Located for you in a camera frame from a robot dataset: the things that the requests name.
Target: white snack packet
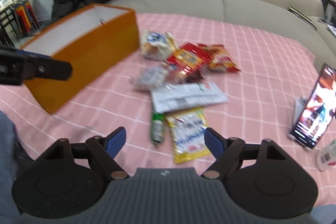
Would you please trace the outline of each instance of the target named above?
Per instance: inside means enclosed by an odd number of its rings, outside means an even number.
[[[214,82],[166,84],[152,90],[151,94],[154,110],[158,113],[228,102],[226,95]]]
[[[149,67],[142,72],[139,78],[134,79],[132,85],[136,90],[149,91],[162,86],[167,75],[168,71],[161,66]]]
[[[171,56],[179,47],[169,32],[162,34],[144,30],[141,35],[140,48],[145,58],[162,61]]]

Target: book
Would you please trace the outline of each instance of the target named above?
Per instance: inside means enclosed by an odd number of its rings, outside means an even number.
[[[316,30],[315,25],[313,24],[313,21],[309,18],[306,17],[303,13],[300,13],[298,10],[294,9],[293,7],[289,7],[288,9],[291,13],[296,15],[298,18],[302,19],[304,22],[306,22],[310,27],[312,27],[314,30]]]

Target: red chip bag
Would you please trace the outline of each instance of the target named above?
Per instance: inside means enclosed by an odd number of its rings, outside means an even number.
[[[240,71],[237,65],[232,61],[229,52],[223,45],[198,44],[198,46],[210,54],[211,61],[208,65],[210,70],[223,72]]]
[[[162,63],[169,71],[166,81],[178,84],[202,79],[199,70],[210,61],[211,57],[205,50],[187,43]]]

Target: orange box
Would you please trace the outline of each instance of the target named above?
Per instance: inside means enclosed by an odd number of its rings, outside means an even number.
[[[36,78],[24,83],[52,114],[138,47],[134,10],[91,4],[48,26],[22,48],[70,62],[72,77],[68,81]]]

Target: yellow snack bag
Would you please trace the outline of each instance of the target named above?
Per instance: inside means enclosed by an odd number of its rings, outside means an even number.
[[[170,113],[166,119],[173,135],[175,163],[182,164],[210,154],[204,143],[207,124],[203,108]]]

